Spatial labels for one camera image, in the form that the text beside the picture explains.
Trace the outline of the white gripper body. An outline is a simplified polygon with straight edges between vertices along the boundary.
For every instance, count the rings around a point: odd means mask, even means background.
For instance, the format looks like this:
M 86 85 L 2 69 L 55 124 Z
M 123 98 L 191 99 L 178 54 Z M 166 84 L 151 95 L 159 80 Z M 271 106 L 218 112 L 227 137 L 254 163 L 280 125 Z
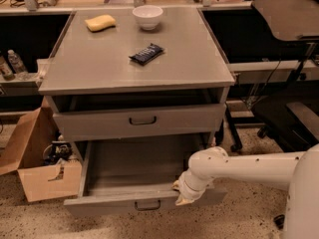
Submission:
M 181 174 L 178 182 L 179 195 L 182 195 L 184 198 L 191 199 L 192 203 L 202 196 L 209 184 L 208 179 L 199 178 L 189 169 Z

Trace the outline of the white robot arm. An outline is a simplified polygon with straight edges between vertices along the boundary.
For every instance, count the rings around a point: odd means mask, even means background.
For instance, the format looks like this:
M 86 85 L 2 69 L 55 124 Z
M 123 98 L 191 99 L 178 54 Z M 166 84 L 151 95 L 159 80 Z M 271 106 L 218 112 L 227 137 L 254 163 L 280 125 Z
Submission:
M 216 178 L 257 182 L 288 192 L 283 239 L 319 239 L 319 145 L 306 151 L 230 156 L 219 147 L 194 153 L 172 188 L 176 205 L 199 199 Z

